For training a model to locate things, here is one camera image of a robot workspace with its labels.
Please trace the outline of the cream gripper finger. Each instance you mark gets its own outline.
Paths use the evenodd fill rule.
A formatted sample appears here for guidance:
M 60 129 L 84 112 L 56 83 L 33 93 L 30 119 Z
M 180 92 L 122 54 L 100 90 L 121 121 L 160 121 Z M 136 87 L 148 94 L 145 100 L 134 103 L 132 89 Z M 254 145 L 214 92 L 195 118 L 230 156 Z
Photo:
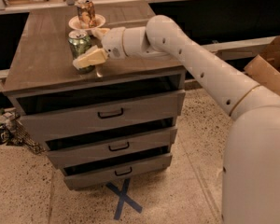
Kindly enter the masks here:
M 84 69 L 89 66 L 94 66 L 104 63 L 108 58 L 108 54 L 102 48 L 93 46 L 82 55 L 79 55 L 73 60 L 73 66 L 77 69 Z
M 92 35 L 101 40 L 103 36 L 106 35 L 109 31 L 109 28 L 94 28 L 92 30 Z

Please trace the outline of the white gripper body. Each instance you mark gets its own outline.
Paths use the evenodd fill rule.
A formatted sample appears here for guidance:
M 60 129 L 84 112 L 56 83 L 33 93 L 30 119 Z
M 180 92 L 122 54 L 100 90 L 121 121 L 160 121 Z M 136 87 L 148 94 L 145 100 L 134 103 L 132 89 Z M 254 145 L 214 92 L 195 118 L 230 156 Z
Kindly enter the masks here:
M 123 34 L 125 27 L 113 28 L 102 38 L 102 45 L 112 59 L 124 59 L 126 57 L 123 48 Z

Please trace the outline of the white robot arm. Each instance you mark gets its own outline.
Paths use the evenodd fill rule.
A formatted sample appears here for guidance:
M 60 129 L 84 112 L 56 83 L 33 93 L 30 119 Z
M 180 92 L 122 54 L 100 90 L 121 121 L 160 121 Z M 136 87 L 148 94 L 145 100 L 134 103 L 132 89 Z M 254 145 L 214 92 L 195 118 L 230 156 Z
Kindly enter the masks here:
M 85 68 L 107 59 L 175 57 L 232 118 L 223 159 L 222 224 L 280 224 L 280 96 L 237 71 L 158 15 L 136 28 L 99 29 L 101 44 L 78 56 Z

